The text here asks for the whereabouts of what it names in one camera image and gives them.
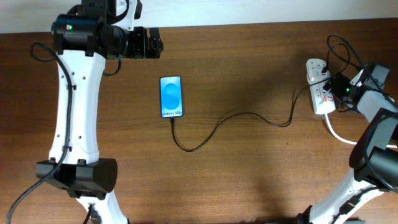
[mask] blue screen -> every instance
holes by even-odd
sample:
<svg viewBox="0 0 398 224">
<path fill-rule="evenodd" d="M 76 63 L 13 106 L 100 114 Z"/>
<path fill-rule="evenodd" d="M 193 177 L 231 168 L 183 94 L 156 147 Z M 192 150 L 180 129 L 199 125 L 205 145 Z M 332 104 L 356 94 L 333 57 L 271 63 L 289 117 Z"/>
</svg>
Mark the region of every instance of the blue screen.
<svg viewBox="0 0 398 224">
<path fill-rule="evenodd" d="M 173 118 L 183 115 L 181 77 L 161 78 L 160 97 L 162 99 L 163 118 Z"/>
</svg>

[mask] power outlet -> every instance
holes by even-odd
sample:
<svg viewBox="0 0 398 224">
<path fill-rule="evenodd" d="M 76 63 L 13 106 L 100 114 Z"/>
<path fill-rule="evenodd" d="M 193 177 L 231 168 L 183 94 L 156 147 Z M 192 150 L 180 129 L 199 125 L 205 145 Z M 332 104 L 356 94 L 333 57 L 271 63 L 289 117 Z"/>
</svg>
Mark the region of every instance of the power outlet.
<svg viewBox="0 0 398 224">
<path fill-rule="evenodd" d="M 326 62 L 321 59 L 310 59 L 305 64 L 307 67 L 307 81 L 310 85 L 330 78 L 330 72 L 322 73 Z M 336 110 L 333 94 L 323 89 L 326 81 L 310 87 L 312 105 L 315 114 L 327 114 Z"/>
</svg>

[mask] wooden tabletop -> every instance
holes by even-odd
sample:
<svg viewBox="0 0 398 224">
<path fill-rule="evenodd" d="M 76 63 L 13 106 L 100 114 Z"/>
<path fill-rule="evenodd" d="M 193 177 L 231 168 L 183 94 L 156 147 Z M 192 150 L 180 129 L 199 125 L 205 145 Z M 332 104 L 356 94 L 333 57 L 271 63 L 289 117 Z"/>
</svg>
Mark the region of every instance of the wooden tabletop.
<svg viewBox="0 0 398 224">
<path fill-rule="evenodd" d="M 102 79 L 98 102 L 100 157 L 115 158 L 115 192 L 134 223 L 239 223 L 294 217 L 325 198 L 345 176 L 352 146 L 339 142 L 315 115 L 308 91 L 292 124 L 276 128 L 253 116 L 227 121 L 199 151 L 173 142 L 160 117 L 159 78 L 180 75 L 185 115 L 176 120 L 181 143 L 201 143 L 222 117 L 257 112 L 276 123 L 289 117 L 292 96 L 307 84 L 305 62 L 326 57 L 329 34 L 346 37 L 366 62 L 392 67 L 386 91 L 398 98 L 398 19 L 290 22 L 160 29 L 158 60 L 123 60 Z M 50 33 L 0 35 L 0 217 L 48 158 L 55 131 L 55 62 L 29 56 L 34 40 Z M 332 57 L 335 73 L 344 63 Z M 107 62 L 107 71 L 117 67 Z M 356 75 L 349 68 L 345 75 Z M 335 131 L 357 140 L 362 115 L 330 115 Z M 394 223 L 398 195 L 384 194 L 354 214 L 369 223 Z M 49 184 L 18 206 L 13 223 L 81 223 L 83 207 Z"/>
</svg>

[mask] white power cord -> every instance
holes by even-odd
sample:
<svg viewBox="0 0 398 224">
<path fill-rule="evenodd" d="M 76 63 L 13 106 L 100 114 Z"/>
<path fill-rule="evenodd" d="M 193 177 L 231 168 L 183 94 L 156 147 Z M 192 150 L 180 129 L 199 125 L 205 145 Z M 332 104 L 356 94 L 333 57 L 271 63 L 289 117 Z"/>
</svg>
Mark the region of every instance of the white power cord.
<svg viewBox="0 0 398 224">
<path fill-rule="evenodd" d="M 343 139 L 342 137 L 340 137 L 339 135 L 337 135 L 337 134 L 335 133 L 335 131 L 334 131 L 333 128 L 331 127 L 328 114 L 324 114 L 323 117 L 325 118 L 325 121 L 326 121 L 326 124 L 328 125 L 329 131 L 331 132 L 332 135 L 334 135 L 334 137 L 336 137 L 336 138 L 339 139 L 340 141 L 345 142 L 345 143 L 347 143 L 347 144 L 356 145 L 356 142 Z M 395 146 L 395 145 L 387 145 L 387 147 L 389 147 L 389 148 L 394 148 L 394 149 L 397 148 L 397 146 Z"/>
</svg>

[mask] white background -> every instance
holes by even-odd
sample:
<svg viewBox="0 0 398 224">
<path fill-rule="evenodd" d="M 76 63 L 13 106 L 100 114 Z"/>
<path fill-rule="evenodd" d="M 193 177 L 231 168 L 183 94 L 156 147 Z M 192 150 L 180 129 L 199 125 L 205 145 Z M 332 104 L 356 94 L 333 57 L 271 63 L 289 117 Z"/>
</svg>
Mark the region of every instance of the white background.
<svg viewBox="0 0 398 224">
<path fill-rule="evenodd" d="M 2 0 L 0 32 L 50 31 L 81 0 Z M 142 0 L 135 26 L 175 27 L 398 17 L 398 0 Z"/>
</svg>

